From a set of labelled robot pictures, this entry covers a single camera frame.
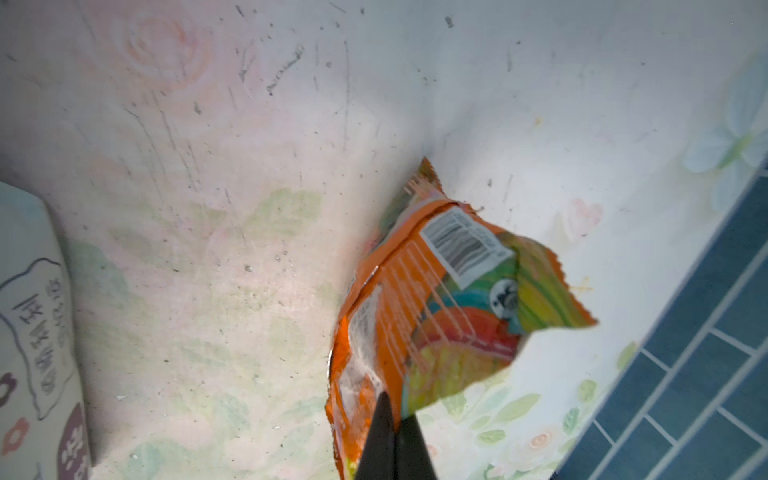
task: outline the barcode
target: barcode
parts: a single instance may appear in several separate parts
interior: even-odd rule
[[[421,237],[462,290],[513,254],[459,207],[431,219]]]

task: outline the black tongs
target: black tongs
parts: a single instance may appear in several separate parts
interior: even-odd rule
[[[395,433],[392,404],[383,392],[376,401],[355,480],[437,480],[416,415]]]

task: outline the snack bag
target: snack bag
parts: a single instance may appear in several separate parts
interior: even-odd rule
[[[397,428],[508,366],[533,331],[595,323],[548,248],[448,199],[424,159],[379,221],[336,325],[326,414],[342,480],[382,391]]]
[[[69,277],[45,204],[0,182],[0,478],[88,480]]]

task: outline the round logo on wrapper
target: round logo on wrapper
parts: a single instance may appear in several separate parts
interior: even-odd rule
[[[87,480],[90,461],[83,408],[78,403],[69,415],[58,442],[58,480]]]

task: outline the brown stain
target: brown stain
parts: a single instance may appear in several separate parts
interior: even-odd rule
[[[571,286],[571,292],[576,295],[583,295],[584,293],[589,293],[594,288],[592,286],[589,286],[589,277],[585,276],[583,279],[581,279],[581,282],[578,283],[578,285]]]

